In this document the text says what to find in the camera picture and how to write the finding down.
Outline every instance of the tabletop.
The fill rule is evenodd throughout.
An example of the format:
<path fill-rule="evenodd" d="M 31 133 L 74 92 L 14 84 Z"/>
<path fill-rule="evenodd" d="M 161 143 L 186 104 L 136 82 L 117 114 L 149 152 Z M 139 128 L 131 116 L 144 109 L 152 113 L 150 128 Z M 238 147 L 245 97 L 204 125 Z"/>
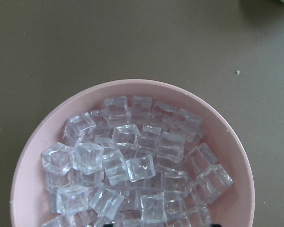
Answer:
<path fill-rule="evenodd" d="M 0 226 L 20 153 L 61 102 L 116 79 L 186 89 L 250 161 L 255 227 L 284 226 L 284 4 L 277 0 L 0 1 Z"/>

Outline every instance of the gray surface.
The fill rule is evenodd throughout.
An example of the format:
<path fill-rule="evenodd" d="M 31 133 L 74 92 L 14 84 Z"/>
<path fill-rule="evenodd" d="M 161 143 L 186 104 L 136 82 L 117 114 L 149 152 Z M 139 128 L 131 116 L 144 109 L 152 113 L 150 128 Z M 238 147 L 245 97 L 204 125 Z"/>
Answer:
<path fill-rule="evenodd" d="M 254 226 L 284 226 L 276 0 L 0 1 L 0 226 L 10 225 L 13 172 L 42 119 L 85 88 L 127 78 L 174 84 L 216 108 L 250 160 Z"/>

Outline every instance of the bowl rim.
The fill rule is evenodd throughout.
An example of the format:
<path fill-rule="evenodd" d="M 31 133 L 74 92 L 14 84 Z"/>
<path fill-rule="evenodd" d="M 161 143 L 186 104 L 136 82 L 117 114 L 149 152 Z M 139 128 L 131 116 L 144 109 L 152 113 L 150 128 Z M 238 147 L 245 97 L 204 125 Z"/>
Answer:
<path fill-rule="evenodd" d="M 29 137 L 29 139 L 27 140 L 16 165 L 16 169 L 13 175 L 13 180 L 12 180 L 12 187 L 11 187 L 11 192 L 10 192 L 10 217 L 11 217 L 11 223 L 12 226 L 15 227 L 15 222 L 16 222 L 16 217 L 15 217 L 15 211 L 14 211 L 14 196 L 15 196 L 15 188 L 16 188 L 16 182 L 17 182 L 17 178 L 18 178 L 18 172 L 20 170 L 21 164 L 22 164 L 22 159 L 24 157 L 24 155 L 27 153 L 27 147 L 28 145 L 31 143 L 31 141 L 34 139 L 34 137 L 36 136 L 36 134 L 38 133 L 38 131 L 40 130 L 40 128 L 43 126 L 43 124 L 48 121 L 53 115 L 55 115 L 55 113 L 61 109 L 63 106 L 65 106 L 66 104 L 68 104 L 69 102 L 72 102 L 74 99 L 78 99 L 80 96 L 83 96 L 89 92 L 91 92 L 92 90 L 97 90 L 97 89 L 102 89 L 105 87 L 110 87 L 112 85 L 116 86 L 116 85 L 124 85 L 124 84 L 132 84 L 132 83 L 139 83 L 139 84 L 145 84 L 145 85 L 156 85 L 156 86 L 161 86 L 161 87 L 166 87 L 181 93 L 184 93 L 186 96 L 190 96 L 192 98 L 194 98 L 195 100 L 197 100 L 198 102 L 200 102 L 202 105 L 204 105 L 205 107 L 207 107 L 213 114 L 216 115 L 216 117 L 224 124 L 224 126 L 229 130 L 229 133 L 233 136 L 233 138 L 236 140 L 236 143 L 238 145 L 238 147 L 240 148 L 241 152 L 242 152 L 242 156 L 244 159 L 244 163 L 247 167 L 248 170 L 248 179 L 250 180 L 250 187 L 249 187 L 249 192 L 251 195 L 251 204 L 250 204 L 250 209 L 249 209 L 249 223 L 248 226 L 251 227 L 253 224 L 253 219 L 254 219 L 254 212 L 255 212 L 255 186 L 254 186 L 254 180 L 253 180 L 253 175 L 251 172 L 251 167 L 250 167 L 250 163 L 247 157 L 247 154 L 245 152 L 245 149 L 242 145 L 242 143 L 240 142 L 237 134 L 235 133 L 235 131 L 232 129 L 232 127 L 227 123 L 227 121 L 211 106 L 209 105 L 207 102 L 205 102 L 203 99 L 199 98 L 198 96 L 194 95 L 193 93 L 186 91 L 180 87 L 177 87 L 175 85 L 171 85 L 165 82 L 160 82 L 160 81 L 155 81 L 155 80 L 148 80 L 148 79 L 121 79 L 121 80 L 114 80 L 114 81 L 109 81 L 109 82 L 105 82 L 102 84 L 98 84 L 92 87 L 89 87 L 85 90 L 82 90 L 76 94 L 74 94 L 73 96 L 69 97 L 68 99 L 66 99 L 65 101 L 63 101 L 61 104 L 59 104 L 56 108 L 54 108 L 40 123 L 39 125 L 36 127 L 36 129 L 34 130 L 34 132 L 31 134 L 31 136 Z"/>

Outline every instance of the clear ice cube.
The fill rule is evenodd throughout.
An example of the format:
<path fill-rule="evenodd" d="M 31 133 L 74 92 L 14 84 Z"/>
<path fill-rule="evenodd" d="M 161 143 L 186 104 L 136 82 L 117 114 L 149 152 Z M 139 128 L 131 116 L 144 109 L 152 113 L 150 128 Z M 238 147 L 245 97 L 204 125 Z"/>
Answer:
<path fill-rule="evenodd" d="M 185 205 L 181 197 L 165 200 L 165 214 L 167 221 L 182 219 L 185 214 Z"/>
<path fill-rule="evenodd" d="M 124 197 L 119 207 L 119 211 L 137 210 L 140 203 L 140 197 L 136 190 L 116 189 L 116 191 Z"/>
<path fill-rule="evenodd" d="M 194 170 L 195 174 L 202 173 L 210 165 L 218 162 L 207 143 L 202 143 L 186 154 L 185 168 Z"/>
<path fill-rule="evenodd" d="M 93 110 L 90 113 L 91 119 L 95 122 L 96 127 L 93 130 L 93 137 L 101 136 L 108 137 L 110 136 L 111 130 L 105 119 L 105 110 Z"/>
<path fill-rule="evenodd" d="M 56 143 L 42 152 L 43 167 L 57 175 L 65 175 L 72 168 L 73 148 Z"/>
<path fill-rule="evenodd" d="M 157 100 L 152 108 L 149 124 L 168 131 L 176 117 L 177 111 L 178 108 Z"/>
<path fill-rule="evenodd" d="M 135 182 L 142 179 L 149 179 L 155 176 L 152 155 L 131 158 L 126 161 L 129 180 Z"/>
<path fill-rule="evenodd" d="M 127 124 L 114 128 L 112 139 L 118 146 L 137 144 L 141 133 L 135 124 Z"/>
<path fill-rule="evenodd" d="M 135 182 L 126 181 L 125 187 L 126 189 L 131 189 L 131 190 L 142 190 L 145 187 L 145 181 L 146 180 L 139 180 Z"/>
<path fill-rule="evenodd" d="M 75 183 L 86 187 L 91 187 L 98 184 L 104 179 L 104 169 L 94 172 L 89 175 L 85 175 L 81 171 L 76 170 L 75 172 Z"/>
<path fill-rule="evenodd" d="M 144 224 L 144 227 L 164 227 L 164 223 L 155 223 L 155 224 Z"/>
<path fill-rule="evenodd" d="M 112 186 L 129 180 L 125 158 L 120 150 L 110 154 L 103 160 L 104 170 Z"/>
<path fill-rule="evenodd" d="M 116 144 L 109 137 L 96 136 L 94 143 L 100 145 L 103 148 L 103 159 L 109 157 L 109 153 L 115 152 L 115 150 L 117 149 Z"/>
<path fill-rule="evenodd" d="M 133 96 L 130 108 L 132 118 L 131 124 L 143 125 L 151 117 L 152 98 L 144 96 Z"/>
<path fill-rule="evenodd" d="M 157 157 L 180 163 L 184 157 L 184 144 L 185 139 L 181 136 L 164 131 L 161 135 Z"/>
<path fill-rule="evenodd" d="M 74 181 L 74 169 L 59 175 L 45 171 L 45 188 L 48 192 L 55 192 L 58 188 L 70 186 Z"/>
<path fill-rule="evenodd" d="M 48 198 L 49 198 L 49 208 L 51 210 L 51 213 L 52 214 L 58 213 L 57 212 L 57 191 L 49 192 Z"/>
<path fill-rule="evenodd" d="M 87 211 L 78 212 L 72 216 L 68 217 L 70 226 L 72 227 L 85 227 L 92 222 Z"/>
<path fill-rule="evenodd" d="M 201 116 L 179 109 L 170 132 L 182 136 L 187 142 L 193 142 L 198 137 L 203 137 L 202 130 L 199 128 L 202 121 Z"/>
<path fill-rule="evenodd" d="M 147 148 L 152 151 L 152 154 L 155 155 L 156 149 L 159 145 L 161 138 L 162 129 L 144 125 L 141 131 L 141 136 L 138 140 L 138 144 L 140 148 Z"/>
<path fill-rule="evenodd" d="M 71 185 L 57 190 L 57 211 L 60 214 L 73 215 L 85 211 L 88 207 L 89 190 L 81 185 Z"/>
<path fill-rule="evenodd" d="M 70 227 L 70 224 L 66 216 L 59 215 L 43 223 L 41 227 Z"/>
<path fill-rule="evenodd" d="M 143 195 L 140 197 L 142 208 L 142 221 L 146 224 L 166 222 L 165 198 L 159 193 L 156 195 Z"/>
<path fill-rule="evenodd" d="M 89 204 L 98 214 L 113 220 L 123 200 L 123 196 L 118 192 L 102 185 L 98 187 L 96 195 Z"/>
<path fill-rule="evenodd" d="M 95 122 L 87 112 L 69 118 L 64 130 L 66 144 L 73 147 L 76 143 L 91 139 L 95 127 Z"/>
<path fill-rule="evenodd" d="M 119 147 L 119 150 L 122 152 L 124 155 L 124 158 L 126 160 L 129 160 L 130 158 L 136 157 L 137 154 L 137 144 L 133 144 L 132 146 L 124 146 L 124 147 Z"/>
<path fill-rule="evenodd" d="M 146 190 L 163 190 L 163 177 L 164 174 L 160 171 L 156 172 L 156 175 L 150 179 L 145 180 L 145 189 Z"/>
<path fill-rule="evenodd" d="M 74 148 L 72 167 L 85 175 L 102 169 L 103 148 L 95 143 L 79 143 Z"/>
<path fill-rule="evenodd" d="M 202 203 L 211 204 L 233 184 L 233 180 L 222 165 L 212 165 L 202 172 L 194 183 Z"/>
<path fill-rule="evenodd" d="M 127 97 L 119 96 L 104 100 L 105 117 L 110 128 L 128 124 L 131 113 L 128 108 Z"/>
<path fill-rule="evenodd" d="M 122 221 L 124 218 L 125 218 L 125 215 L 120 212 L 117 212 L 115 214 L 115 218 L 112 221 L 106 218 L 105 216 L 99 216 L 97 221 L 94 224 L 94 227 L 103 227 L 107 224 L 112 224 L 113 227 L 122 227 Z"/>
<path fill-rule="evenodd" d="M 197 206 L 190 210 L 187 219 L 193 227 L 208 227 L 212 223 L 209 210 L 205 206 Z"/>
<path fill-rule="evenodd" d="M 187 181 L 188 176 L 184 171 L 166 172 L 164 174 L 164 195 L 186 197 Z"/>
<path fill-rule="evenodd" d="M 141 211 L 139 210 L 122 211 L 122 213 L 125 215 L 124 220 L 141 219 Z"/>
<path fill-rule="evenodd" d="M 123 220 L 123 227 L 144 227 L 144 223 L 141 219 Z"/>

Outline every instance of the pink bowl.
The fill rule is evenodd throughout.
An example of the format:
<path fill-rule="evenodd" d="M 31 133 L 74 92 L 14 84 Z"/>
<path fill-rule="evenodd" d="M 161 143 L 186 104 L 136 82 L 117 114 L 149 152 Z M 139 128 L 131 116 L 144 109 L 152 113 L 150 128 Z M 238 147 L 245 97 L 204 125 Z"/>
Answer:
<path fill-rule="evenodd" d="M 36 128 L 19 158 L 12 189 L 10 212 L 13 227 L 37 227 L 53 214 L 44 186 L 40 154 L 62 137 L 67 118 L 102 107 L 105 98 L 151 96 L 167 104 L 203 116 L 206 141 L 219 163 L 232 176 L 231 186 L 209 206 L 214 223 L 223 227 L 252 227 L 255 191 L 248 158 L 233 129 L 205 101 L 176 86 L 143 79 L 117 80 L 88 88 L 55 108 Z"/>

